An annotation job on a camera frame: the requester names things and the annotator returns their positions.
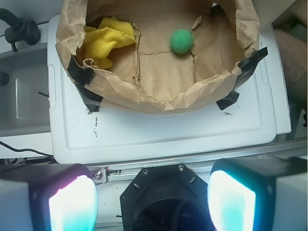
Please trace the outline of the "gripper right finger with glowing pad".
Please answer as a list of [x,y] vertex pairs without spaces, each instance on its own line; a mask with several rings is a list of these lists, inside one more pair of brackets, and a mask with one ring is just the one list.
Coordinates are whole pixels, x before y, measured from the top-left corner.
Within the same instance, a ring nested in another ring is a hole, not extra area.
[[207,200],[218,231],[306,231],[308,161],[300,157],[217,160]]

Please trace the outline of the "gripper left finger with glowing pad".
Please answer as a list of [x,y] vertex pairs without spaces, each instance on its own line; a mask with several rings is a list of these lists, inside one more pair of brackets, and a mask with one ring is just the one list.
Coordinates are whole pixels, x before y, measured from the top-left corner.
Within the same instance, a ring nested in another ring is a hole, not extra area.
[[85,165],[0,167],[2,231],[91,231],[97,212],[96,185]]

